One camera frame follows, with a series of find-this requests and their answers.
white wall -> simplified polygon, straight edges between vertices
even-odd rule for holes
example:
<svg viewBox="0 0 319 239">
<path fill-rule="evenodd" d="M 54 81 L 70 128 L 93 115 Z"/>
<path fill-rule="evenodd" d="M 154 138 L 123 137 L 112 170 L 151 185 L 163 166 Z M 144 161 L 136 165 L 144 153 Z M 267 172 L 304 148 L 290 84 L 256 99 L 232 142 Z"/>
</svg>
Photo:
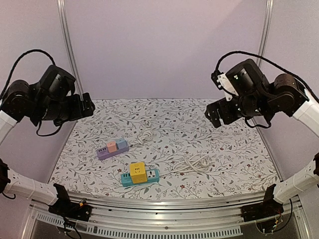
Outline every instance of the white wall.
<svg viewBox="0 0 319 239">
<path fill-rule="evenodd" d="M 258 52 L 265 8 L 266 0 L 66 1 L 93 99 L 221 97 L 210 74 L 228 51 Z"/>
<path fill-rule="evenodd" d="M 32 48 L 49 52 L 58 66 L 70 71 L 56 0 L 3 0 L 0 22 L 1 90 L 16 58 Z M 18 64 L 12 80 L 37 82 L 49 64 L 46 56 L 32 53 Z M 70 129 L 68 124 L 56 136 L 38 137 L 36 128 L 25 118 L 0 146 L 0 158 L 16 172 L 47 182 Z M 45 123 L 42 130 L 53 132 L 55 127 Z M 12 201 L 0 195 L 0 238 L 20 238 L 28 203 L 27 199 Z"/>
<path fill-rule="evenodd" d="M 319 95 L 319 2 L 275 1 L 266 57 L 303 78 Z M 281 72 L 263 63 L 269 81 Z M 263 131 L 286 179 L 301 170 L 319 152 L 319 140 L 300 122 L 277 114 Z M 300 194 L 314 238 L 319 235 L 319 189 Z"/>
</svg>

coiled white cable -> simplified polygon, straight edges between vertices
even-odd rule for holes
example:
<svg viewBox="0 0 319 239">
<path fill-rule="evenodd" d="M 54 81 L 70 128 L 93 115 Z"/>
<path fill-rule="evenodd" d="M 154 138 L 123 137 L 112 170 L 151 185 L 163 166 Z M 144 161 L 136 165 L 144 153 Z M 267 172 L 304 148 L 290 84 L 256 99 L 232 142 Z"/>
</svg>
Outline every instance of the coiled white cable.
<svg viewBox="0 0 319 239">
<path fill-rule="evenodd" d="M 146 142 L 149 142 L 153 139 L 154 133 L 151 128 L 145 129 L 140 135 L 138 135 L 137 139 L 134 141 L 133 146 L 144 145 Z"/>
<path fill-rule="evenodd" d="M 189 172 L 205 172 L 209 168 L 209 162 L 206 159 L 208 155 L 202 156 L 202 154 L 198 153 L 193 155 L 191 158 L 184 158 L 184 161 L 181 161 L 174 165 L 173 169 L 168 172 L 161 174 L 160 176 L 164 176 L 170 173 L 189 173 Z"/>
</svg>

blue power strip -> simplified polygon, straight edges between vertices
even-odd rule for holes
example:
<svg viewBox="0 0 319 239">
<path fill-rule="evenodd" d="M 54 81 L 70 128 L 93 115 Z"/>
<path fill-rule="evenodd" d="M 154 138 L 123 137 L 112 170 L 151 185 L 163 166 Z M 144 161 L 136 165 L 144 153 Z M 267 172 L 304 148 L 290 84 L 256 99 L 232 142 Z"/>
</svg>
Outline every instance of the blue power strip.
<svg viewBox="0 0 319 239">
<path fill-rule="evenodd" d="M 160 174 L 159 171 L 154 168 L 150 170 L 146 170 L 146 175 L 148 177 L 148 181 L 145 183 L 133 183 L 131 179 L 131 175 L 129 173 L 123 173 L 121 175 L 121 183 L 123 184 L 123 187 L 130 187 L 130 186 L 136 186 L 136 185 L 142 185 L 147 183 L 157 183 L 160 180 Z"/>
</svg>

cable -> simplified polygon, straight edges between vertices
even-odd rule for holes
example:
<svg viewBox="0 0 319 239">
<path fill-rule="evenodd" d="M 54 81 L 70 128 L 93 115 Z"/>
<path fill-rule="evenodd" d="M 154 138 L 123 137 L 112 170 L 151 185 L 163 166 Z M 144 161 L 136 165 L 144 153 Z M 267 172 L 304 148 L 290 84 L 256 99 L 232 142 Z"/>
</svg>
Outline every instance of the cable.
<svg viewBox="0 0 319 239">
<path fill-rule="evenodd" d="M 281 228 L 279 228 L 278 230 L 274 230 L 274 232 L 279 232 L 279 231 L 281 231 L 282 229 L 284 229 L 284 228 L 288 225 L 288 223 L 290 222 L 291 217 L 293 216 L 293 209 L 294 209 L 294 207 L 293 207 L 293 201 L 291 201 L 291 199 L 289 199 L 289 201 L 290 201 L 290 215 L 289 215 L 289 218 L 288 218 L 286 224 L 284 224 L 284 225 L 283 225 Z"/>
<path fill-rule="evenodd" d="M 310 88 L 310 86 L 302 79 L 300 78 L 298 75 L 286 70 L 285 68 L 277 65 L 276 63 L 272 62 L 271 60 L 268 60 L 267 58 L 263 57 L 263 56 L 260 56 L 260 55 L 257 55 L 257 54 L 254 54 L 254 53 L 250 53 L 250 52 L 246 52 L 246 51 L 231 51 L 231 52 L 228 52 L 227 54 L 223 55 L 217 62 L 217 65 L 216 65 L 216 69 L 215 69 L 215 72 L 218 72 L 218 68 L 219 68 L 219 65 L 220 63 L 222 62 L 223 59 L 225 59 L 227 56 L 230 56 L 230 55 L 233 55 L 233 54 L 243 54 L 243 55 L 248 55 L 248 56 L 253 56 L 253 57 L 257 57 L 257 58 L 260 58 L 266 62 L 268 62 L 269 64 L 275 66 L 276 68 L 282 70 L 283 72 L 287 73 L 287 74 L 290 74 L 292 75 L 293 77 L 295 77 L 297 80 L 299 80 L 303 85 L 304 87 L 310 92 L 310 94 L 312 95 L 312 97 L 319 103 L 319 99 L 318 97 L 314 94 L 314 92 L 312 91 L 312 89 Z"/>
<path fill-rule="evenodd" d="M 16 68 L 16 66 L 17 66 L 17 64 L 18 64 L 18 62 L 19 62 L 24 56 L 26 56 L 27 54 L 32 53 L 32 52 L 40 52 L 40 53 L 43 53 L 43 54 L 46 55 L 48 58 L 50 58 L 52 64 L 55 65 L 55 62 L 54 62 L 54 60 L 53 60 L 53 57 L 50 56 L 49 53 L 47 53 L 46 51 L 43 51 L 43 50 L 41 50 L 41 49 L 32 49 L 32 50 L 28 50 L 28 51 L 22 53 L 22 54 L 17 58 L 17 60 L 15 61 L 15 63 L 13 64 L 13 66 L 12 66 L 12 68 L 11 68 L 11 70 L 10 70 L 8 79 L 7 79 L 7 81 L 6 81 L 6 83 L 5 83 L 5 86 L 4 86 L 4 88 L 3 88 L 3 90 L 2 90 L 2 92 L 1 92 L 1 94 L 0 94 L 0 100 L 3 98 L 3 95 L 4 95 L 5 91 L 6 91 L 6 89 L 8 88 L 8 85 L 9 85 L 9 83 L 10 83 L 11 77 L 12 77 L 12 75 L 13 75 L 13 72 L 14 72 L 14 70 L 15 70 L 15 68 Z"/>
<path fill-rule="evenodd" d="M 260 127 L 260 128 L 270 128 L 271 127 L 271 123 L 267 122 L 268 126 L 264 126 L 262 124 L 256 124 L 256 125 L 250 125 L 248 122 L 249 118 L 245 117 L 245 123 L 249 128 L 256 128 L 256 127 Z"/>
<path fill-rule="evenodd" d="M 11 199 L 11 200 L 14 200 L 14 199 L 16 198 L 15 194 L 13 195 L 13 198 L 11 198 L 11 197 L 7 196 L 7 195 L 6 195 L 6 194 L 4 194 L 4 193 L 2 193 L 2 195 L 4 195 L 6 198 Z"/>
<path fill-rule="evenodd" d="M 79 233 L 79 231 L 78 231 L 78 230 L 76 229 L 76 227 L 75 227 L 75 223 L 69 221 L 68 219 L 66 219 L 66 217 L 63 217 L 63 219 L 64 219 L 64 224 L 63 224 L 63 226 L 64 226 L 64 233 L 65 233 L 68 237 L 70 237 L 71 239 L 82 239 L 81 234 Z M 75 231 L 76 234 L 78 235 L 78 238 L 74 238 L 74 237 L 72 237 L 72 236 L 69 235 L 69 233 L 68 233 L 67 230 L 66 230 L 66 226 L 67 226 L 67 225 L 74 229 L 74 231 Z"/>
<path fill-rule="evenodd" d="M 208 160 L 205 159 L 208 155 L 202 156 L 202 154 L 198 153 L 193 155 L 191 158 L 184 158 L 184 161 L 179 162 L 174 165 L 172 171 L 161 174 L 160 176 L 164 176 L 170 173 L 189 173 L 189 172 L 205 172 L 209 168 Z"/>
<path fill-rule="evenodd" d="M 134 144 L 131 146 L 144 145 L 146 142 L 151 141 L 153 139 L 153 130 L 151 128 L 145 129 L 140 135 L 138 135 L 137 139 L 134 141 Z"/>
<path fill-rule="evenodd" d="M 59 133 L 60 129 L 62 128 L 62 125 L 60 125 L 60 126 L 59 126 L 59 128 L 58 128 L 55 132 L 53 132 L 53 133 L 49 133 L 49 134 L 39 134 L 39 131 L 40 131 L 41 125 L 42 125 L 42 121 L 40 121 L 40 122 L 39 122 L 39 127 L 38 127 L 38 129 L 36 130 L 36 132 L 35 132 L 35 133 L 36 133 L 36 135 L 38 135 L 38 136 L 40 136 L 40 137 L 53 136 L 53 135 L 55 135 L 55 134 Z"/>
<path fill-rule="evenodd" d="M 272 231 L 272 233 L 275 233 L 275 232 L 279 232 L 279 231 L 281 231 L 282 229 L 284 229 L 287 225 L 288 225 L 288 223 L 290 222 L 290 220 L 291 220 L 291 217 L 293 216 L 293 202 L 292 202 L 292 200 L 291 199 L 289 199 L 289 201 L 290 201 L 290 215 L 289 215 L 289 218 L 288 218 L 288 220 L 287 220 L 287 222 L 281 227 L 281 228 L 279 228 L 279 229 L 277 229 L 278 227 L 277 227 L 277 223 L 276 223 L 276 226 L 275 226 L 275 229 Z M 282 218 L 284 218 L 284 216 L 280 213 L 280 212 L 277 212 L 280 216 L 279 216 L 279 218 L 278 219 L 276 219 L 276 221 L 278 221 L 281 217 Z M 258 224 L 258 226 L 257 226 L 257 222 L 255 222 L 255 225 L 256 225 L 256 228 L 258 229 L 258 231 L 260 231 L 262 234 L 265 234 L 265 235 L 267 235 L 267 234 L 272 234 L 272 233 L 264 233 L 263 232 L 263 228 L 259 228 L 259 224 Z"/>
</svg>

table surface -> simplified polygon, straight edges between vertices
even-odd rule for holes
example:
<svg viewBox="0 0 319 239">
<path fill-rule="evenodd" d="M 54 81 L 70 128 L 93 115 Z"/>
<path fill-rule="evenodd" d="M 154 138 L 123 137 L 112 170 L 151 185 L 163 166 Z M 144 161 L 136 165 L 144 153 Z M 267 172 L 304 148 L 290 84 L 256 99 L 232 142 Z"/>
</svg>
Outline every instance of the table surface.
<svg viewBox="0 0 319 239">
<path fill-rule="evenodd" d="M 135 99 L 94 101 L 90 118 L 74 127 L 51 183 L 69 191 L 99 196 L 138 199 L 194 199 L 264 191 L 278 180 L 271 158 L 256 129 L 243 120 L 214 128 L 205 118 L 203 99 Z M 107 142 L 125 138 L 133 143 L 151 123 L 152 141 L 103 161 L 96 150 Z M 208 155 L 203 173 L 169 173 L 194 154 Z M 120 175 L 129 164 L 145 162 L 157 168 L 159 183 L 123 187 Z"/>
</svg>

